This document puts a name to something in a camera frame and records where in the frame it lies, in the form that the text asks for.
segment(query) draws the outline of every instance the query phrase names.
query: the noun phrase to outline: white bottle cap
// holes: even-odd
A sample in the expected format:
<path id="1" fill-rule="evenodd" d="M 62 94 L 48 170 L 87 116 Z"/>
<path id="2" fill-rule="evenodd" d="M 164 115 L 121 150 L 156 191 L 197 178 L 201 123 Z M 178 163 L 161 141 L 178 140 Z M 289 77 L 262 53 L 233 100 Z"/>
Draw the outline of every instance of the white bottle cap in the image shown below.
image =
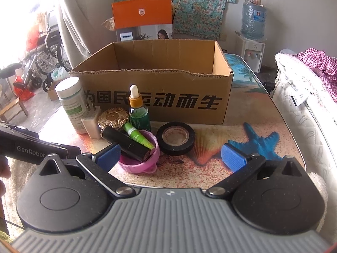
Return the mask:
<path id="1" fill-rule="evenodd" d="M 69 77 L 61 81 L 56 87 L 57 96 L 61 99 L 68 98 L 77 93 L 82 88 L 80 78 Z"/>
<path id="2" fill-rule="evenodd" d="M 130 92 L 131 92 L 131 98 L 139 98 L 139 92 L 138 92 L 138 87 L 136 85 L 132 85 L 130 87 Z"/>

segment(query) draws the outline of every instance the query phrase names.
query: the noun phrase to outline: small cardboard box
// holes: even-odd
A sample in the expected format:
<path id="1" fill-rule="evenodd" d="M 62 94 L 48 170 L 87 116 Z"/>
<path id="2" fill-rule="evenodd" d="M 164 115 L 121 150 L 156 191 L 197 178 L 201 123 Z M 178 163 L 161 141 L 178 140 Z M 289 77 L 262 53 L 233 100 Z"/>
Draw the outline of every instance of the small cardboard box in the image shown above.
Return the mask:
<path id="1" fill-rule="evenodd" d="M 136 84 L 152 121 L 222 124 L 233 71 L 216 41 L 139 40 L 107 45 L 71 76 L 103 109 L 129 108 Z"/>
<path id="2" fill-rule="evenodd" d="M 117 41 L 173 38 L 171 0 L 126 0 L 112 11 Z"/>
<path id="3" fill-rule="evenodd" d="M 62 81 L 62 80 L 64 80 L 64 79 L 54 81 L 54 82 L 52 83 L 52 85 L 50 86 L 50 88 L 48 89 L 48 96 L 49 96 L 49 98 L 50 98 L 51 101 L 55 101 L 55 100 L 58 100 L 58 99 L 59 99 L 59 97 L 57 96 L 57 93 L 56 93 L 55 88 L 56 88 L 56 86 L 58 85 L 58 83 L 59 83 L 60 81 Z"/>

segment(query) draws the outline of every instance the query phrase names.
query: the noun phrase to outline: philips logo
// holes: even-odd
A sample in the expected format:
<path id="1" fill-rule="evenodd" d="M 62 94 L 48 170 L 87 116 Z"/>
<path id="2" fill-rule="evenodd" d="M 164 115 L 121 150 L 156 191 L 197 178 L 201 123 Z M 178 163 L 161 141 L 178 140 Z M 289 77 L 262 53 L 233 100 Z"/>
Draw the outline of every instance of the philips logo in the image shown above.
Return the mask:
<path id="1" fill-rule="evenodd" d="M 121 41 L 129 41 L 133 39 L 132 32 L 121 33 L 120 36 L 121 36 Z"/>
<path id="2" fill-rule="evenodd" d="M 31 155 L 34 155 L 34 156 L 43 157 L 43 158 L 45 157 L 44 153 L 39 153 L 37 151 L 33 151 L 32 149 L 26 149 L 26 148 L 21 147 L 20 145 L 18 145 L 16 147 L 16 149 L 18 151 L 21 151 L 21 152 L 24 152 L 24 153 L 28 153 L 28 154 L 31 154 Z"/>

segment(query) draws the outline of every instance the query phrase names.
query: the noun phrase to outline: bed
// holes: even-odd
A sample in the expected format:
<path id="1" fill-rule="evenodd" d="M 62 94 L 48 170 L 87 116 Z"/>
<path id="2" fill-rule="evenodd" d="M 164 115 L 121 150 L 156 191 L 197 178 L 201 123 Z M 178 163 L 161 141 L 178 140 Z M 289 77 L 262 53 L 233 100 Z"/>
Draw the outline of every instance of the bed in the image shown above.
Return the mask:
<path id="1" fill-rule="evenodd" d="M 337 104 L 321 79 L 295 56 L 277 54 L 276 86 L 272 99 L 292 132 L 307 165 L 307 172 L 319 174 L 326 182 L 327 212 L 320 234 L 337 241 Z M 292 96 L 308 92 L 295 106 Z"/>

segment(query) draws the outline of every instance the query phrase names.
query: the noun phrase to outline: green tube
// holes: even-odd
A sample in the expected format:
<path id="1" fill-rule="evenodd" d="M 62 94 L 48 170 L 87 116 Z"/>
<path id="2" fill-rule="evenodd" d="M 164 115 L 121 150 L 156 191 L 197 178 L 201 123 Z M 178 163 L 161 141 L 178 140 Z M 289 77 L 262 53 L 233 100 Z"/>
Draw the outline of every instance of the green tube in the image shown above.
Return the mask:
<path id="1" fill-rule="evenodd" d="M 131 123 L 124 124 L 124 130 L 128 133 L 131 139 L 146 146 L 149 149 L 155 148 Z"/>

